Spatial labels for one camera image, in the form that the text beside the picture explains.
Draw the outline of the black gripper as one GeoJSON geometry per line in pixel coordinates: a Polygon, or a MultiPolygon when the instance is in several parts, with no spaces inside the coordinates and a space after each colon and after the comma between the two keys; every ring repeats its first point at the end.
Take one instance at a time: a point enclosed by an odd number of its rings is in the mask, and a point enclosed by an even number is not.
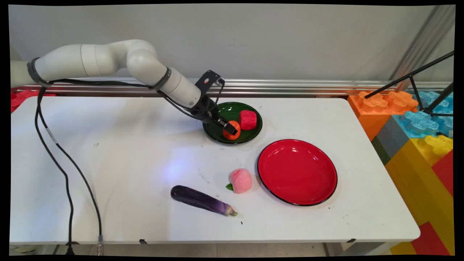
{"type": "Polygon", "coordinates": [[[225,136],[235,136],[238,134],[238,123],[228,123],[228,120],[219,114],[217,106],[219,98],[211,99],[208,95],[203,95],[198,103],[191,109],[191,115],[204,124],[218,124],[225,126],[225,136]]]}

